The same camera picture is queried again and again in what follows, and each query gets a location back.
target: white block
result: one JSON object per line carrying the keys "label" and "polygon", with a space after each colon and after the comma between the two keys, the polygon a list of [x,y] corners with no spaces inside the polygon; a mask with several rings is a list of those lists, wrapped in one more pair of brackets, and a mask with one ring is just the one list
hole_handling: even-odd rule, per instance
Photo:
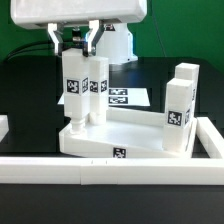
{"label": "white block", "polygon": [[9,131],[8,118],[6,115],[0,115],[0,142]]}
{"label": "white block", "polygon": [[106,122],[108,109],[109,64],[103,57],[91,57],[90,61],[90,122]]}
{"label": "white block", "polygon": [[188,63],[181,63],[175,68],[175,78],[193,81],[193,97],[190,115],[191,119],[194,117],[199,68],[199,65]]}
{"label": "white block", "polygon": [[72,96],[65,93],[64,102],[66,116],[69,116],[73,119],[82,119],[88,115],[90,111],[89,94],[85,94],[84,96]]}
{"label": "white block", "polygon": [[191,107],[192,89],[193,81],[173,78],[167,83],[165,108],[186,112]]}
{"label": "white block", "polygon": [[65,114],[71,117],[72,131],[80,133],[90,112],[89,58],[81,49],[69,49],[62,53],[62,63]]}
{"label": "white block", "polygon": [[82,79],[89,76],[88,57],[82,55],[81,49],[71,48],[62,52],[63,77]]}
{"label": "white block", "polygon": [[193,81],[172,79],[167,83],[163,148],[185,152],[190,134]]}
{"label": "white block", "polygon": [[80,184],[82,159],[0,157],[0,183]]}
{"label": "white block", "polygon": [[224,139],[207,117],[199,117],[197,135],[210,158],[224,159]]}

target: green background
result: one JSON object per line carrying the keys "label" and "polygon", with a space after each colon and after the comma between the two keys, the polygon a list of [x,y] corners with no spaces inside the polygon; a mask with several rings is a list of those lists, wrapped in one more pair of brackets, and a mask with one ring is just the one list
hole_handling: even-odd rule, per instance
{"label": "green background", "polygon": [[[206,59],[224,74],[223,0],[153,0],[152,3],[153,11],[148,0],[148,15],[143,22],[129,24],[138,56],[164,56],[153,22],[154,15],[167,57]],[[65,38],[70,36],[70,31],[65,30]],[[30,31],[16,27],[10,19],[10,0],[0,0],[1,61],[15,48],[42,40],[48,40],[46,30]],[[52,54],[52,51],[36,51],[35,54]]]}

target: white base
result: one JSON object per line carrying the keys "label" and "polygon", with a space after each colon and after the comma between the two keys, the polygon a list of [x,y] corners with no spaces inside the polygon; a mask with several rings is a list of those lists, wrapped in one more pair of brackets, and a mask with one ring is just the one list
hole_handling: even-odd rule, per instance
{"label": "white base", "polygon": [[191,158],[196,132],[194,119],[187,150],[183,153],[162,148],[165,115],[136,110],[110,108],[104,125],[86,124],[85,135],[72,135],[71,124],[60,133],[63,153],[91,157],[113,158],[115,148],[126,150],[125,158]]}
{"label": "white base", "polygon": [[8,118],[6,115],[0,115],[0,142],[9,131]]}
{"label": "white base", "polygon": [[[152,120],[158,126],[162,121],[162,114],[160,120]],[[208,118],[198,118],[197,135],[206,150],[222,154],[220,144],[224,140]],[[192,136],[189,145],[194,143]],[[223,176],[223,159],[0,157],[0,183],[224,185]]]}

